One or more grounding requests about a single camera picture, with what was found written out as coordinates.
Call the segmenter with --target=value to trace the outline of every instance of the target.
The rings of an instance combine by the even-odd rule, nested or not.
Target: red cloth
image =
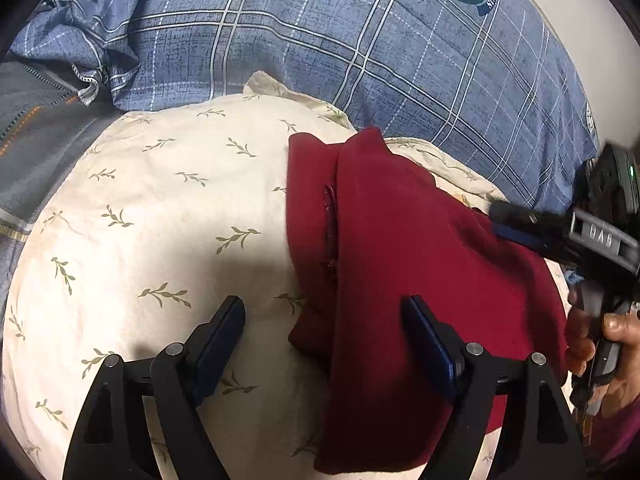
[[[289,139],[289,251],[308,300],[289,335],[330,362],[315,467],[336,474],[427,462],[450,408],[418,368],[400,300],[420,294],[466,341],[496,356],[542,352],[566,378],[564,310],[544,261],[437,189],[368,128],[344,144]],[[504,399],[489,427],[501,425]]]

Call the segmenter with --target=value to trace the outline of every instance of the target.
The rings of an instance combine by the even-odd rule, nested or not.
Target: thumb
[[[605,314],[602,318],[602,333],[610,341],[640,347],[640,319],[634,314]]]

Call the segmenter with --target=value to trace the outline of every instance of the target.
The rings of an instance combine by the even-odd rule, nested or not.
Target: cream fabric with leaf print
[[[229,476],[328,478],[312,468],[327,381],[287,341],[305,304],[285,226],[287,140],[296,131],[324,142],[354,133],[329,104],[259,73],[245,94],[124,115],[50,200],[11,285],[2,352],[4,414],[47,479],[62,477],[103,359],[147,358],[184,341],[229,294],[244,301],[246,327],[198,410]],[[472,204],[499,193],[412,142],[389,145],[429,166],[447,191]],[[162,476],[174,479],[152,402],[146,408]],[[485,439],[474,479],[485,478],[497,435]],[[420,470],[336,478],[414,480]]]

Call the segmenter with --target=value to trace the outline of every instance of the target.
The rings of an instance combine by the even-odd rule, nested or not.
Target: purple sleeve
[[[604,418],[598,414],[593,419],[589,452],[593,453],[600,463],[609,462],[623,454],[638,433],[640,433],[640,397],[611,418]]]

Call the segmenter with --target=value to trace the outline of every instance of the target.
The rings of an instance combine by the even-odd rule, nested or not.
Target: yellow trim
[[[0,224],[0,235],[8,236],[9,238],[13,238],[14,240],[18,240],[19,242],[26,242],[29,235],[23,235],[21,232],[16,231],[15,229],[11,229],[6,225]]]

